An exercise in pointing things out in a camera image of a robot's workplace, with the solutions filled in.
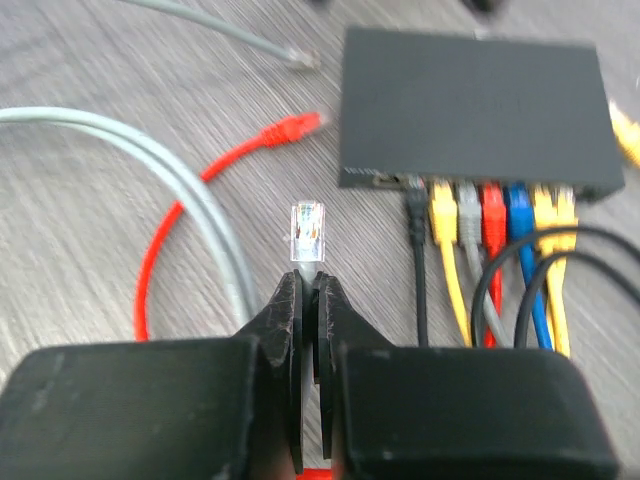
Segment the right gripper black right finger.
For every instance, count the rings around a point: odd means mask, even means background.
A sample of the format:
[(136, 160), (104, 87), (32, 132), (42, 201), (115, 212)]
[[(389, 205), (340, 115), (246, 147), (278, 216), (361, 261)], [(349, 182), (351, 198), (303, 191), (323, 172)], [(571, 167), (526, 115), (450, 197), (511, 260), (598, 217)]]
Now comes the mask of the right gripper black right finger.
[(323, 453), (336, 479), (614, 479), (620, 462), (566, 357), (400, 347), (314, 284)]

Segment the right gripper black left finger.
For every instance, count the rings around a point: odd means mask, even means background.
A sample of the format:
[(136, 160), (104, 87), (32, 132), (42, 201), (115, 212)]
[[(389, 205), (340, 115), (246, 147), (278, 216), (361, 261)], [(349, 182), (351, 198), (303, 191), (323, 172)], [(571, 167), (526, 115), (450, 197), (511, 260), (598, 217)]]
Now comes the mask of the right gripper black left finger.
[(225, 338), (47, 347), (1, 393), (5, 479), (293, 479), (302, 279)]

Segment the black network switch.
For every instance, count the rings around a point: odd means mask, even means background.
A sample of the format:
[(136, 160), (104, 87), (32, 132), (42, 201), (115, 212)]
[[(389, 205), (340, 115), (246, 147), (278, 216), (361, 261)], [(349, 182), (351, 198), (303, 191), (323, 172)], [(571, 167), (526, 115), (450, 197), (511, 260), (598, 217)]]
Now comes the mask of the black network switch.
[(624, 186), (590, 45), (348, 28), (339, 184), (399, 188), (411, 176), (571, 188)]

